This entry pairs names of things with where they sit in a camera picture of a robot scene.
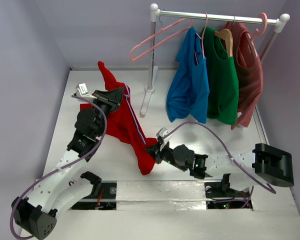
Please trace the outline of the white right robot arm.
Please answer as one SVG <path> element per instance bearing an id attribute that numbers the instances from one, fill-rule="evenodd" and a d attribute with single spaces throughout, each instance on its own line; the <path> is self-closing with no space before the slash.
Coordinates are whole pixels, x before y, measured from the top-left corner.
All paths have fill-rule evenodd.
<path id="1" fill-rule="evenodd" d="M 220 179 L 220 190 L 232 196 L 254 185 L 291 188 L 294 186 L 292 155 L 264 143 L 258 143 L 252 151 L 234 156 L 198 154 L 184 144 L 175 148 L 157 143 L 146 152 L 157 164 L 166 162 L 186 172 L 195 179 Z"/>

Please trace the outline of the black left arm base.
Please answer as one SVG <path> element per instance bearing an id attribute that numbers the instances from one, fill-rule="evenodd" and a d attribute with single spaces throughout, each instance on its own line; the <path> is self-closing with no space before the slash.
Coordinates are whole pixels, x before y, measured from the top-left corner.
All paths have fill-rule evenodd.
<path id="1" fill-rule="evenodd" d="M 117 209 L 117 182 L 103 181 L 90 171 L 80 175 L 81 179 L 88 180 L 92 185 L 91 194 L 75 203 L 71 210 L 116 210 Z"/>

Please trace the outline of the light blue wire hanger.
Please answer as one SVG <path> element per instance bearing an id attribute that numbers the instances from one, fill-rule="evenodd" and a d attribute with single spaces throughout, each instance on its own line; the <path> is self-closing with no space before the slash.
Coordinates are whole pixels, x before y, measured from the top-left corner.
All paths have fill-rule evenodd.
<path id="1" fill-rule="evenodd" d="M 133 119 L 133 122 L 134 122 L 134 125 L 135 125 L 135 128 L 136 128 L 136 131 L 137 131 L 137 133 L 138 133 L 138 135 L 139 135 L 139 137 L 140 137 L 142 143 L 143 143 L 144 145 L 146 145 L 146 140 L 145 140 L 145 138 L 144 138 L 144 135 L 142 134 L 142 132 L 141 132 L 141 130 L 140 130 L 140 128 L 139 128 L 139 121 L 138 121 L 137 118 L 136 118 L 135 112 L 134 112 L 133 107 L 132 107 L 131 102 L 130 102 L 130 98 L 131 98 L 130 88 L 129 88 L 129 86 L 128 86 L 125 82 L 123 82 L 123 83 L 124 83 L 124 87 L 125 87 L 125 89 L 126 89 L 126 91 L 127 91 L 127 94 L 124 94 L 124 96 L 125 96 L 125 101 L 126 101 L 126 103 L 127 103 L 127 106 L 128 106 L 128 108 L 129 108 L 129 111 L 130 111 L 130 113 L 131 113 L 131 115 L 132 115 L 132 119 Z"/>

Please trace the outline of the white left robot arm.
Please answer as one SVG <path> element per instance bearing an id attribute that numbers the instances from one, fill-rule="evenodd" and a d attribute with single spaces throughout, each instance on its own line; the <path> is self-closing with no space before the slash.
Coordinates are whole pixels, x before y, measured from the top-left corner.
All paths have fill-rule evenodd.
<path id="1" fill-rule="evenodd" d="M 90 171 L 73 180 L 97 152 L 107 131 L 108 118 L 121 106 L 124 87 L 110 91 L 96 90 L 89 94 L 84 83 L 76 87 L 72 95 L 86 102 L 91 108 L 80 110 L 74 124 L 72 140 L 53 170 L 29 186 L 11 204 L 9 228 L 20 240 L 14 226 L 30 235 L 28 239 L 44 240 L 54 229 L 58 217 L 84 197 L 100 194 L 101 178 Z"/>

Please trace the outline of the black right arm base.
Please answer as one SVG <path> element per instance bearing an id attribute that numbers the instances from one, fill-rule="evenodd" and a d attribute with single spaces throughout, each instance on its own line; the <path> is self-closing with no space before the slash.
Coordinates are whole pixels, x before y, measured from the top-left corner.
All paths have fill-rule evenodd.
<path id="1" fill-rule="evenodd" d="M 253 209 L 249 189 L 238 191 L 230 188 L 230 174 L 220 181 L 204 183 L 206 208 L 208 210 Z"/>

